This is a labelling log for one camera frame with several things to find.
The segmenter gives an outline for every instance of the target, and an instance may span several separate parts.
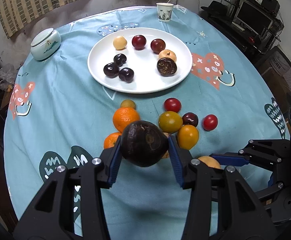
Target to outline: white cup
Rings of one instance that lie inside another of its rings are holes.
[[[172,15],[172,3],[159,2],[157,3],[158,8],[158,19],[160,22],[169,22]]]

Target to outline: round white plate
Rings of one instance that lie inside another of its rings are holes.
[[[135,35],[145,36],[147,42],[143,50],[135,50],[132,46],[131,41]],[[123,36],[127,40],[125,49],[114,48],[112,42],[116,36]],[[150,48],[154,39],[163,39],[166,49],[176,54],[177,72],[171,77],[163,77],[157,70],[159,58]],[[119,53],[127,56],[127,62],[120,69],[129,67],[134,71],[131,83],[126,83],[119,77],[108,78],[103,72],[103,67],[113,62],[113,57]],[[191,52],[180,39],[170,33],[151,28],[131,28],[109,34],[93,46],[88,56],[88,68],[96,81],[107,88],[131,94],[146,94],[173,87],[186,78],[191,67]]]

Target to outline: computer monitor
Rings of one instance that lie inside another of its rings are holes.
[[[273,23],[262,11],[245,0],[242,2],[235,18],[243,22],[249,29],[260,36],[263,36],[265,33],[264,28],[269,29]]]

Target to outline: silver screw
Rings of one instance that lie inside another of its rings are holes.
[[[230,165],[230,166],[227,166],[227,167],[226,167],[226,170],[227,170],[228,172],[231,172],[231,173],[232,173],[232,172],[235,171],[235,167],[233,167],[233,166]]]
[[[192,159],[191,160],[191,164],[193,164],[193,165],[199,165],[200,164],[200,160],[198,160],[198,159]]]
[[[92,159],[92,164],[94,164],[94,165],[99,165],[101,162],[102,162],[102,160],[100,158]]]
[[[58,172],[63,172],[63,171],[65,171],[66,170],[66,167],[64,166],[64,165],[59,165],[58,167],[57,167],[57,171]]]

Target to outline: transparent plastic bag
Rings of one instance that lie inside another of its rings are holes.
[[[14,86],[17,74],[18,70],[15,70],[12,64],[4,65],[0,69],[0,89],[10,92]]]

